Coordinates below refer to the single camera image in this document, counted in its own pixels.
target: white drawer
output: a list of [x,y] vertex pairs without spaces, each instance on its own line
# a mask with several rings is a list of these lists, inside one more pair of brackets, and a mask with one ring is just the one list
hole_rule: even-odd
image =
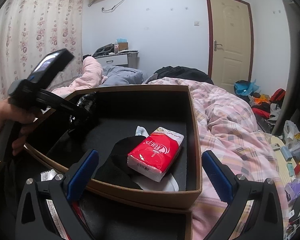
[[102,66],[105,65],[127,65],[128,64],[128,55],[116,55],[110,57],[102,57],[96,59]]

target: gray blanket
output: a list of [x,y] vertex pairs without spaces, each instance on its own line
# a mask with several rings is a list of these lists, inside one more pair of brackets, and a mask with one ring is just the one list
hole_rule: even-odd
[[99,87],[140,85],[148,79],[148,75],[138,69],[121,66],[102,66],[103,75],[108,78]]

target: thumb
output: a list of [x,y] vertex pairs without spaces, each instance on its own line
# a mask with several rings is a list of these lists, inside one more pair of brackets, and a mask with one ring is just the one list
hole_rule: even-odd
[[12,120],[24,124],[32,123],[35,119],[35,115],[33,113],[8,103],[2,108],[1,114],[5,120]]

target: pink plaid quilt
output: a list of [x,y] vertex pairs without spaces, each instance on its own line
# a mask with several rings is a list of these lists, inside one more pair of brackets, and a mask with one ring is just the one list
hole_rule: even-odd
[[[288,203],[284,185],[279,178],[275,154],[257,123],[250,106],[225,90],[190,80],[163,78],[149,84],[187,85],[190,89],[198,123],[201,152],[212,150],[234,174],[248,180],[263,182],[272,178],[282,208],[284,228],[288,223]],[[239,236],[248,218],[252,201],[231,236]],[[193,240],[202,240],[220,218],[227,204],[221,202],[202,169],[202,193],[192,206]]]

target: screen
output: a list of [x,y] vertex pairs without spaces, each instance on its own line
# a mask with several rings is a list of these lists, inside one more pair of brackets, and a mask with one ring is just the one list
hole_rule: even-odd
[[59,55],[59,52],[55,52],[53,54],[50,54],[48,56],[46,56],[39,65],[37,65],[37,67],[35,68],[34,72],[39,72],[39,71],[44,71],[49,65],[50,63],[56,58],[57,55]]

